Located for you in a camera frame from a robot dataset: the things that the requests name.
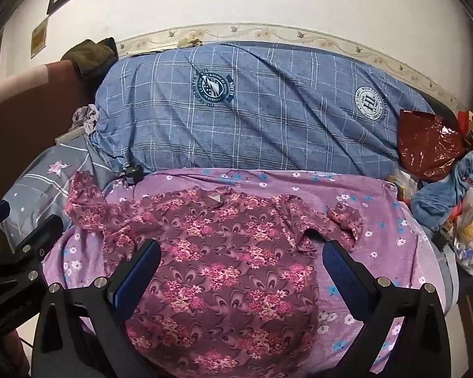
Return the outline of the grey star pillow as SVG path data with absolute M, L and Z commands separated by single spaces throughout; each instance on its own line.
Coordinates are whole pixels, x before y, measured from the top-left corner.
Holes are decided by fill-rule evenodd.
M 3 197 L 10 213 L 1 230 L 12 249 L 52 214 L 62 219 L 65 228 L 69 226 L 64 208 L 75 172 L 89 172 L 101 189 L 116 178 L 87 135 L 44 150 Z

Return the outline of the blue plaid quilt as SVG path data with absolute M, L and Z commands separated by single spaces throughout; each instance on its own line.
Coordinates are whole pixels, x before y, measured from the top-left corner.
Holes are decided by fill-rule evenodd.
M 213 43 L 126 57 L 96 92 L 91 142 L 115 171 L 199 167 L 383 178 L 412 88 L 321 49 Z

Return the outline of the brown wooden headboard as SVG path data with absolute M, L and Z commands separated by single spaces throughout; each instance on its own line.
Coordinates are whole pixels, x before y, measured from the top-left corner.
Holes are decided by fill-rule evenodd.
M 30 162 L 69 130 L 75 110 L 88 103 L 89 90 L 68 60 L 0 80 L 0 200 Z

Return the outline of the small yellow wall sign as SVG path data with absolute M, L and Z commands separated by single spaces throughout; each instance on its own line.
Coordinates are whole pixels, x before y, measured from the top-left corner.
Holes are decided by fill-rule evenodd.
M 47 45 L 48 17 L 46 17 L 31 34 L 30 58 L 33 59 Z

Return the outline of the lilac crumpled cloth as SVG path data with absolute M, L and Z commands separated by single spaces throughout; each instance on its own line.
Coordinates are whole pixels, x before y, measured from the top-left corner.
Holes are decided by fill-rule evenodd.
M 82 131 L 86 135 L 92 134 L 96 130 L 99 115 L 100 113 L 94 104 L 79 107 L 72 115 L 70 131 Z

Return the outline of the dark red plastic bag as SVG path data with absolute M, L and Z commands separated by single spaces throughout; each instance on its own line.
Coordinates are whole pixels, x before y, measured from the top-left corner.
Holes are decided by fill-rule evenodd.
M 426 182 L 446 178 L 467 153 L 457 123 L 434 113 L 404 109 L 399 117 L 397 148 L 401 167 Z

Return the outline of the blue crumpled cloth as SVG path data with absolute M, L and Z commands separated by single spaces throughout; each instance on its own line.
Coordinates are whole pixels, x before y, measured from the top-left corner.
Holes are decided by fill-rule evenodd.
M 411 199 L 416 221 L 436 232 L 473 186 L 473 150 L 459 160 L 444 179 L 425 184 Z

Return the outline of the olive green cloth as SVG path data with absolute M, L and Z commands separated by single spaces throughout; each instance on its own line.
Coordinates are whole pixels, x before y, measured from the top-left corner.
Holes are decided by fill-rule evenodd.
M 69 60 L 83 78 L 105 76 L 118 59 L 117 46 L 113 37 L 104 38 L 98 43 L 85 39 L 61 57 L 61 60 Z

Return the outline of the maroon pink floral garment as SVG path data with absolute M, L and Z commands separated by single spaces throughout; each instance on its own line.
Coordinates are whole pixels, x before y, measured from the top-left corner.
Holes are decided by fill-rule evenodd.
M 87 172 L 66 212 L 103 239 L 104 270 L 147 240 L 161 263 L 126 324 L 132 345 L 176 377 L 296 377 L 318 329 L 321 242 L 353 249 L 360 213 L 324 213 L 295 195 L 198 187 L 107 201 Z

